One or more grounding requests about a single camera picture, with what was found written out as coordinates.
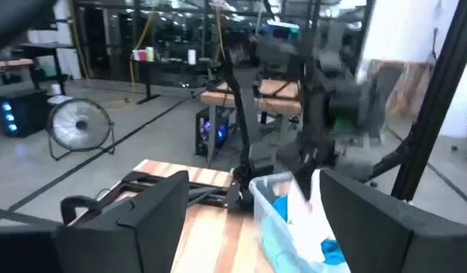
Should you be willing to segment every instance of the concrete floor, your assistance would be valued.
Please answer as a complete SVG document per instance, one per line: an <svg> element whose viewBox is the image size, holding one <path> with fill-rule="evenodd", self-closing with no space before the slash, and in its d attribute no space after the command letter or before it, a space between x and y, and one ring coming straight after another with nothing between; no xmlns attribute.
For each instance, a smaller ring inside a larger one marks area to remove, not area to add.
<svg viewBox="0 0 467 273"><path fill-rule="evenodd" d="M94 89L84 88L87 86L88 83L84 82L69 83L67 91L70 96L91 98L97 102L124 100L125 96L132 96L127 83L93 81L91 87L95 87ZM143 87L137 86L136 91L138 99L141 99ZM59 204L63 198L71 195L94 197L101 189L116 184L145 158L206 167L204 158L193 155L194 117L205 105L198 99L188 99L189 93L162 95L143 105L130 104L125 109L108 111L115 122L116 138L120 140L132 130L180 103L166 115L121 142L115 155L101 155L70 175L65 174L97 152L74 153L55 162L49 156L46 132L35 133L24 139L7 138L0 133L0 209L11 208L15 212L60 221ZM103 105L111 109L121 108L124 103ZM464 151L452 155L449 147L445 147L446 144L452 145L438 140L431 163L439 166L452 162L453 171L445 170L448 172L446 175L453 175L451 180L457 180L458 185L466 192L467 163L460 155ZM383 146L373 149L350 148L347 156L363 156L375 163L398 145L399 140L386 134ZM219 153L212 168L228 171L236 167L238 146L240 142L237 134ZM396 173L397 170L392 170L379 177L378 189L390 193ZM429 212L467 224L467 202L428 168L413 202L415 206ZM12 224L16 222L0 220L0 225Z"/></svg>

